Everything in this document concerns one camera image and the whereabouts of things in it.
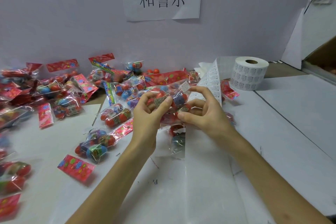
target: left hand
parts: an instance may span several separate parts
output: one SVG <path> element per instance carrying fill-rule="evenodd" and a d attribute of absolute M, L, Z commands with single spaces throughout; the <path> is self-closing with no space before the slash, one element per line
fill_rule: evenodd
<path fill-rule="evenodd" d="M 156 147 L 156 134 L 160 128 L 160 120 L 173 102 L 172 97 L 169 96 L 154 111 L 154 104 L 149 106 L 146 104 L 149 99 L 154 98 L 156 95 L 157 93 L 155 92 L 143 94 L 133 112 L 133 137 L 131 143 L 142 150 L 148 158 L 153 154 Z"/>

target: paper roll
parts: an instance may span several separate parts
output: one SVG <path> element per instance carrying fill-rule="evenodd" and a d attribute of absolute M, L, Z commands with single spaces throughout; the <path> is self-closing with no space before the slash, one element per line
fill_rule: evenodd
<path fill-rule="evenodd" d="M 240 90 L 256 90 L 265 76 L 268 65 L 267 61 L 255 57 L 236 58 L 231 85 Z"/>

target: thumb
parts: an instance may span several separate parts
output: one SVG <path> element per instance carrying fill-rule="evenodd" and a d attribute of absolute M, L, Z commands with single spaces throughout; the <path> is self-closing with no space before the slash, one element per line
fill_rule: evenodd
<path fill-rule="evenodd" d="M 167 97 L 155 110 L 155 115 L 161 118 L 170 108 L 173 98 L 171 96 Z"/>
<path fill-rule="evenodd" d="M 202 117 L 197 116 L 195 114 L 189 113 L 189 112 L 179 112 L 178 118 L 184 122 L 187 122 L 189 124 L 193 124 L 199 128 L 202 126 Z"/>

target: cardboard box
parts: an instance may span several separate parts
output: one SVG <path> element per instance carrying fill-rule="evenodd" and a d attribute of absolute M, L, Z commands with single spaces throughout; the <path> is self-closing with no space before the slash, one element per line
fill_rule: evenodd
<path fill-rule="evenodd" d="M 336 36 L 306 57 L 302 70 L 336 85 Z"/>

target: hand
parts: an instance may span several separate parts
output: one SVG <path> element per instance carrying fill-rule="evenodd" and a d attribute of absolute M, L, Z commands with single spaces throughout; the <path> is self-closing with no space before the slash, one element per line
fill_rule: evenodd
<path fill-rule="evenodd" d="M 173 99 L 167 97 L 165 101 L 155 110 L 155 105 L 147 106 L 149 99 L 157 95 L 155 92 L 147 92 L 142 95 L 139 103 L 134 109 L 133 118 L 133 137 L 131 143 L 147 154 L 147 157 L 153 154 L 156 147 L 156 134 L 160 128 L 160 120 L 162 116 L 170 108 Z"/>
<path fill-rule="evenodd" d="M 188 104 L 197 108 L 191 109 L 189 113 L 180 112 L 178 118 L 199 127 L 219 146 L 229 150 L 239 133 L 231 125 L 221 105 L 206 87 L 192 86 L 190 91 L 201 93 L 206 101 L 191 100 Z"/>

